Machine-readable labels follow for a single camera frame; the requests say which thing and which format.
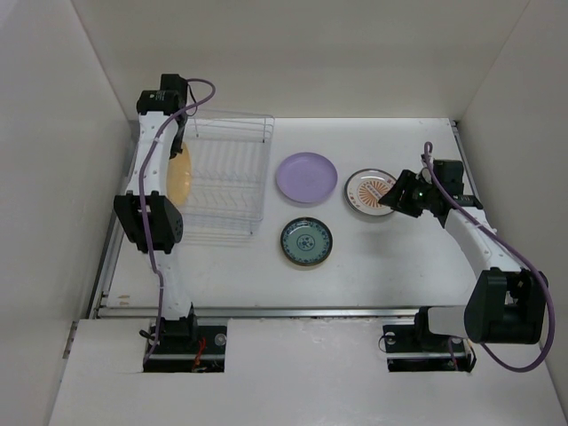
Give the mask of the white plate orange sunburst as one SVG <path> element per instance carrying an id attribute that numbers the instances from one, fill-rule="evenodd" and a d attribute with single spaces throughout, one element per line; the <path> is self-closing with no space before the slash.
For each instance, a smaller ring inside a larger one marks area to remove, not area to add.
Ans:
<path id="1" fill-rule="evenodd" d="M 381 204 L 382 197 L 396 184 L 396 178 L 380 169 L 362 169 L 352 173 L 343 185 L 346 205 L 358 219 L 375 221 L 394 214 Z"/>

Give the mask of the yellow plastic plate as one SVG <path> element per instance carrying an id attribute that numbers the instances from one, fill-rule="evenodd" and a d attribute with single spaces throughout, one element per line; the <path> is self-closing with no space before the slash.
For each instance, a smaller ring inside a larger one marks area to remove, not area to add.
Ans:
<path id="1" fill-rule="evenodd" d="M 193 180 L 189 148 L 185 142 L 181 148 L 182 152 L 169 160 L 167 172 L 167 196 L 176 207 L 185 204 Z"/>

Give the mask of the purple plastic plate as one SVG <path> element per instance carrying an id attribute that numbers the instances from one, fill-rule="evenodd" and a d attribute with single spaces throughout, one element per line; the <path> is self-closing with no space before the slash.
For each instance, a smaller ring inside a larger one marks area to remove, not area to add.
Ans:
<path id="1" fill-rule="evenodd" d="M 312 152 L 292 154 L 276 169 L 276 185 L 291 201 L 316 204 L 335 190 L 338 173 L 325 156 Z"/>

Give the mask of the teal blue floral plate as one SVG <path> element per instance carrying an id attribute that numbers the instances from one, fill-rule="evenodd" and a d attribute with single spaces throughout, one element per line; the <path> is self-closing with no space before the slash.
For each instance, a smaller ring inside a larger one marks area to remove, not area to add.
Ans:
<path id="1" fill-rule="evenodd" d="M 334 245 L 325 223 L 315 217 L 298 217 L 280 233 L 280 248 L 285 258 L 301 267 L 313 267 L 327 260 Z"/>

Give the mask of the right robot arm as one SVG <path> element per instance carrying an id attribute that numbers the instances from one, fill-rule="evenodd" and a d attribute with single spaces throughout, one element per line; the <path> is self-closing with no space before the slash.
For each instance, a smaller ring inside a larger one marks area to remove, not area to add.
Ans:
<path id="1" fill-rule="evenodd" d="M 496 240 L 479 199 L 463 192 L 461 162 L 436 161 L 433 169 L 437 182 L 428 169 L 403 170 L 380 201 L 410 217 L 429 211 L 456 241 L 477 282 L 465 305 L 422 307 L 411 327 L 413 343 L 424 350 L 443 336 L 474 343 L 537 343 L 545 314 L 544 279 Z"/>

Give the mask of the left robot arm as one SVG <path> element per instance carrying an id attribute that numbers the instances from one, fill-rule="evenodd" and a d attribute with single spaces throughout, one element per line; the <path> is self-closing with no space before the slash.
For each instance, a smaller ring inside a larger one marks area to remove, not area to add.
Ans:
<path id="1" fill-rule="evenodd" d="M 114 198 L 114 213 L 125 236 L 147 256 L 158 278 L 156 322 L 142 332 L 148 343 L 147 358 L 166 348 L 169 321 L 175 324 L 168 341 L 176 350 L 190 351 L 199 339 L 198 329 L 186 322 L 192 303 L 174 268 L 174 247 L 183 236 L 183 218 L 167 195 L 170 162 L 187 157 L 182 142 L 188 92 L 187 80 L 177 74 L 163 74 L 158 89 L 141 92 L 136 104 L 139 135 L 134 168 L 126 189 Z"/>

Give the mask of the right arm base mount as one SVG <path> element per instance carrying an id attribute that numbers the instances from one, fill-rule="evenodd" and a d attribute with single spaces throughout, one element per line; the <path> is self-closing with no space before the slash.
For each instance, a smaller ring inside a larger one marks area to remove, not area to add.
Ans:
<path id="1" fill-rule="evenodd" d="M 386 324 L 378 342 L 386 355 L 390 373 L 471 373 L 477 354 L 460 337 L 427 334 L 419 336 L 414 325 Z"/>

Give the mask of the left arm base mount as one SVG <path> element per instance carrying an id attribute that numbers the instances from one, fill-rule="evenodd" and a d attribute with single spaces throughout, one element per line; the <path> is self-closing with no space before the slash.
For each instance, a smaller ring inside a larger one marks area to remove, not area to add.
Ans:
<path id="1" fill-rule="evenodd" d="M 187 324 L 163 321 L 160 342 L 142 361 L 144 373 L 223 373 L 227 347 L 227 323 Z"/>

